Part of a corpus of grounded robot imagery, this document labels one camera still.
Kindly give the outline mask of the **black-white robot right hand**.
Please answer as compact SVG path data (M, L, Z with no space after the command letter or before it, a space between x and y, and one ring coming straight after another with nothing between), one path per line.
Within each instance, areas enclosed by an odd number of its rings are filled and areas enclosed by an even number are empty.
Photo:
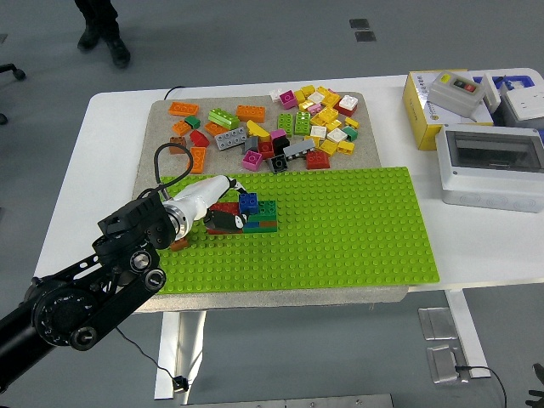
M535 363L533 366L533 371L536 378L541 385L544 384L544 367L540 363ZM542 389L530 389L528 391L528 399L524 402L528 407L532 408L543 408L544 406L544 392Z

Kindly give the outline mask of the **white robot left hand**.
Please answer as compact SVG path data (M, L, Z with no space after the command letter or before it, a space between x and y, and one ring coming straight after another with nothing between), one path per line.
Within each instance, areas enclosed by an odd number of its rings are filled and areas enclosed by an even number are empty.
M210 210L229 190L240 194L247 191L234 178L218 175L196 182L184 188L173 199L163 202L172 221L176 238L184 238L190 232L193 223L201 218L212 230L236 232L242 230L248 219L248 212L239 215L219 210Z

